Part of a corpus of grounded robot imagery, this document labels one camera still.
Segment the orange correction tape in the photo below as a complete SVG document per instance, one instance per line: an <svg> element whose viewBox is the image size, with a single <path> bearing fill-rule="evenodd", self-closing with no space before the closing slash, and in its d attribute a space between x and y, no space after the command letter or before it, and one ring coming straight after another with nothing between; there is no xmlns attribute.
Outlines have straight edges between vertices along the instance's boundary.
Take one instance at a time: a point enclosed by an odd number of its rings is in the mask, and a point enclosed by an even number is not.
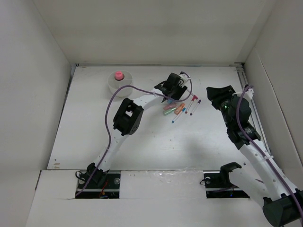
<svg viewBox="0 0 303 227"><path fill-rule="evenodd" d="M178 115L180 112L182 112L182 109L184 108L185 104L184 103L181 103L177 108L176 110L174 111L174 113L176 115Z"/></svg>

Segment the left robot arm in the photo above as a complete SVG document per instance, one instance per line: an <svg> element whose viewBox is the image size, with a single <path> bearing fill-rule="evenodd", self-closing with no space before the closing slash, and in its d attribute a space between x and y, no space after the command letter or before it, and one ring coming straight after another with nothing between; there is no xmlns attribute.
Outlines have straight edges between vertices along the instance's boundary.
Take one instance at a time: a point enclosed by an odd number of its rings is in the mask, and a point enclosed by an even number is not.
<svg viewBox="0 0 303 227"><path fill-rule="evenodd" d="M98 155L95 161L87 167L86 173L82 178L87 177L88 179L86 181L94 187L98 188L103 186L114 156L124 141L138 130L143 112L166 100L175 102L186 101L190 95L183 99L181 97L187 90L187 83L190 84L189 92L192 93L193 85L191 77L185 72L181 72L180 74L171 73L165 81L155 85L151 91L136 88L133 85L125 85L118 89L113 94L113 97L124 88L133 88L143 92L144 95L136 99L125 98L121 102L113 118L112 131L109 129L107 122L108 112L113 102L113 99L110 99L105 113L105 127L109 138L108 145L104 151Z"/></svg>

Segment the pink correction tape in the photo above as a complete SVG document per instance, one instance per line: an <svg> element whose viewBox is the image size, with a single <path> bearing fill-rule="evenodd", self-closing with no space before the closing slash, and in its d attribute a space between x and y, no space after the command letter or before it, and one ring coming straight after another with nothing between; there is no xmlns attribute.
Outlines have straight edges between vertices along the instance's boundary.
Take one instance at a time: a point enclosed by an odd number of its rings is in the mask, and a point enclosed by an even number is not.
<svg viewBox="0 0 303 227"><path fill-rule="evenodd" d="M171 103L171 104L168 104L168 105L164 106L163 110L169 110L169 109L174 108L176 106L177 106L176 103Z"/></svg>

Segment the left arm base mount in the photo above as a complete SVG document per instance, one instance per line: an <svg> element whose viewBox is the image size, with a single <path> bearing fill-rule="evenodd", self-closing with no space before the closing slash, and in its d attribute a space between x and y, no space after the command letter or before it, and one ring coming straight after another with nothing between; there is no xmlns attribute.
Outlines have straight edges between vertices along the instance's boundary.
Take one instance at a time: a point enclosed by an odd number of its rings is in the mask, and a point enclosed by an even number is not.
<svg viewBox="0 0 303 227"><path fill-rule="evenodd" d="M80 170L75 172L78 180L75 192L76 199L119 199L121 172L97 170L92 179L86 185L90 174L95 169L95 164L91 163L85 172Z"/></svg>

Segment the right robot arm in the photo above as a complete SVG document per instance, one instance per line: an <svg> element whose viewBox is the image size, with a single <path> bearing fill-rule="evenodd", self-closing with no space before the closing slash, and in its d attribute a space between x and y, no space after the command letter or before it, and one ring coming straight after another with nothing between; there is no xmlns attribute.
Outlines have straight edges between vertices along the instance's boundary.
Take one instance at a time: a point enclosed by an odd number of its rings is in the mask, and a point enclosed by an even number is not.
<svg viewBox="0 0 303 227"><path fill-rule="evenodd" d="M292 183L274 161L257 130L249 123L250 100L254 90L246 85L236 92L232 86L207 87L207 98L223 116L230 141L255 169L260 181L250 176L238 163L221 167L219 181L235 185L253 199L274 227L303 219L303 192Z"/></svg>

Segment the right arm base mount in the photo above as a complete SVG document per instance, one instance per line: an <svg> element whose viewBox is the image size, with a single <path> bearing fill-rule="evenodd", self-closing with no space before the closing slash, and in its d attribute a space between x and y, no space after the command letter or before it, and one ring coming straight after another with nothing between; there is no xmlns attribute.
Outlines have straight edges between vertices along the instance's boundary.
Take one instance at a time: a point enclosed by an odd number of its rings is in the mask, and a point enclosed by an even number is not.
<svg viewBox="0 0 303 227"><path fill-rule="evenodd" d="M230 182L229 173L237 168L241 169L241 165L231 162L221 166L220 170L203 171L204 177L200 181L200 185L205 187L206 197L208 199L249 199L249 195Z"/></svg>

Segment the red capped marker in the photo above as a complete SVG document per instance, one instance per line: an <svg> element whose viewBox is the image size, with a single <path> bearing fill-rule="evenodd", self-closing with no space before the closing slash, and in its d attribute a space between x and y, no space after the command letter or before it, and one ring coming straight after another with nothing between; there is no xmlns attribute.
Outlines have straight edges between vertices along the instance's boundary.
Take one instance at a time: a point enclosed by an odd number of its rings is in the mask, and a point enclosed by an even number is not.
<svg viewBox="0 0 303 227"><path fill-rule="evenodd" d="M193 95L191 101L188 103L188 105L186 106L186 109L185 109L185 114L188 113L188 111L190 110L192 104L194 103L195 100L197 100L198 97L196 95Z"/></svg>

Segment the purple capped marker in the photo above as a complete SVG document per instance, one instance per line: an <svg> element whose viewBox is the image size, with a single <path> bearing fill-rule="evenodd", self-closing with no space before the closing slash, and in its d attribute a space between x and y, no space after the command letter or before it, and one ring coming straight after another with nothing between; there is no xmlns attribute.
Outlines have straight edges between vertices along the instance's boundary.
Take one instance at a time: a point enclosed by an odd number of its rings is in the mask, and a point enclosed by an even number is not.
<svg viewBox="0 0 303 227"><path fill-rule="evenodd" d="M194 112L196 111L196 109L198 108L200 103L201 103L201 99L199 99L198 102L196 103L196 105L194 106L193 110L190 113L190 116L192 116L194 114Z"/></svg>

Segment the pink glue bottle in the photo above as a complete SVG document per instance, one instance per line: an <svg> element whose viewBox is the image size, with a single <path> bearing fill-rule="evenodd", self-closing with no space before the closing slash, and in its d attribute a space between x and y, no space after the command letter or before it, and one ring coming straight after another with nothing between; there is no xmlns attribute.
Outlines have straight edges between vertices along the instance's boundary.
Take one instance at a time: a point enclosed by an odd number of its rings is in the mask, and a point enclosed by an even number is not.
<svg viewBox="0 0 303 227"><path fill-rule="evenodd" d="M125 78L124 74L122 71L116 71L114 75L115 80L121 81Z"/></svg>

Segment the blue capped marker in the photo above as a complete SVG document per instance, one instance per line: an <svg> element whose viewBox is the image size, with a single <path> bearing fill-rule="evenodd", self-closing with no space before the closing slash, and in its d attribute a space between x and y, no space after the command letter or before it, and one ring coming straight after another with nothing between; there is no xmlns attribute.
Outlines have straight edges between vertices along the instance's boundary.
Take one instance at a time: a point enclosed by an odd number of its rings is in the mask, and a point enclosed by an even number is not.
<svg viewBox="0 0 303 227"><path fill-rule="evenodd" d="M175 122L178 120L178 118L184 113L185 110L186 110L186 108L184 107L184 108L180 111L180 113L172 120L172 123L175 123Z"/></svg>

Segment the green correction tape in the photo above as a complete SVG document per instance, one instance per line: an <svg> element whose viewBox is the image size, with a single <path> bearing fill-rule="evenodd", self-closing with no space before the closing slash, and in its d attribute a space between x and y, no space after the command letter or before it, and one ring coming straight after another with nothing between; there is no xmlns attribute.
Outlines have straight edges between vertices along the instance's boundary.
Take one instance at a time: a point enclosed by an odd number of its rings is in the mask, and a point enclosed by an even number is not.
<svg viewBox="0 0 303 227"><path fill-rule="evenodd" d="M164 110L164 111L163 111L163 115L166 116L166 115L168 115L168 114L171 114L171 113L175 112L175 110L176 110L176 107L173 107L173 108Z"/></svg>

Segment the pink capped marker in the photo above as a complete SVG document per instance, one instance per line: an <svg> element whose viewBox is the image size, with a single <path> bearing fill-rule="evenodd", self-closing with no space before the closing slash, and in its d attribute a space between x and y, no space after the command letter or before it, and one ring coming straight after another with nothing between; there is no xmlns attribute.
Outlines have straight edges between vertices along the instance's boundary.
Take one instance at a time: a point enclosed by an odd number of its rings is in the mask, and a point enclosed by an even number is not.
<svg viewBox="0 0 303 227"><path fill-rule="evenodd" d="M187 92L189 92L194 99L198 99L198 97L193 93L193 91L190 91L189 88L187 89Z"/></svg>

